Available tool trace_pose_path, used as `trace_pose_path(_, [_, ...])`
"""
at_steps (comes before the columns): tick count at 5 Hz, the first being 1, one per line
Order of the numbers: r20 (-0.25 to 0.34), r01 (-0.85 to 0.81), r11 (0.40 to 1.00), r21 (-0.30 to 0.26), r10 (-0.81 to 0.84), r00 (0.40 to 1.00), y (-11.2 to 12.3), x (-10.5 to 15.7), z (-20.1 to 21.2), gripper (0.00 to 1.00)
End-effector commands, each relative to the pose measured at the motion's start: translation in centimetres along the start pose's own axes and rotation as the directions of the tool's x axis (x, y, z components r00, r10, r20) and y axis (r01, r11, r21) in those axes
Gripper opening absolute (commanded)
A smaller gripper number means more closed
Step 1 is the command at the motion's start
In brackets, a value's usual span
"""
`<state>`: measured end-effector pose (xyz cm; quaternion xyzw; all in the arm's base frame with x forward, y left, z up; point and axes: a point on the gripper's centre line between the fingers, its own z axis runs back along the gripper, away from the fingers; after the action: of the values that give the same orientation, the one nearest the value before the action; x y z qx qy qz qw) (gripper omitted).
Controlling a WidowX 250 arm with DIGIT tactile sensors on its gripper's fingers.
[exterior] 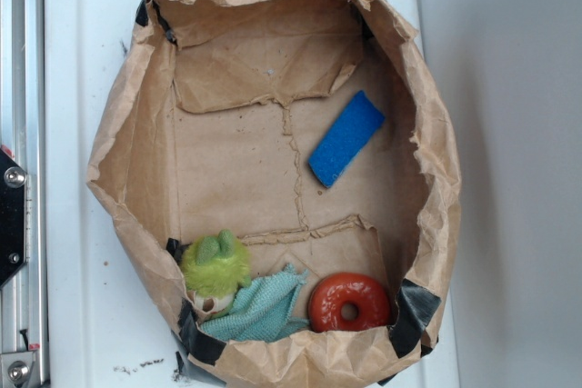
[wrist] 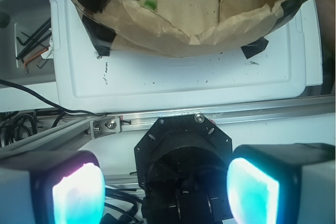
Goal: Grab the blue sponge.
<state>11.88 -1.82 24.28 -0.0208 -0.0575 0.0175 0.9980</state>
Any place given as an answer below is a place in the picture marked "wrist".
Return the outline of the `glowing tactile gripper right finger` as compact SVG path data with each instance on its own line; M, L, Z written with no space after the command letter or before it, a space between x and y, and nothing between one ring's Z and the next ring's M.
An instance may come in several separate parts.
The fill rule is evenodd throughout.
M237 223L335 223L335 146L240 145L227 193Z

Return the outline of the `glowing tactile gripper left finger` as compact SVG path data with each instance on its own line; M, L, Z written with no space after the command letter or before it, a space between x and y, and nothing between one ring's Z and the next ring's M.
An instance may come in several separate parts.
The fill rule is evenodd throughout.
M104 198L90 151L1 154L1 223L99 223Z

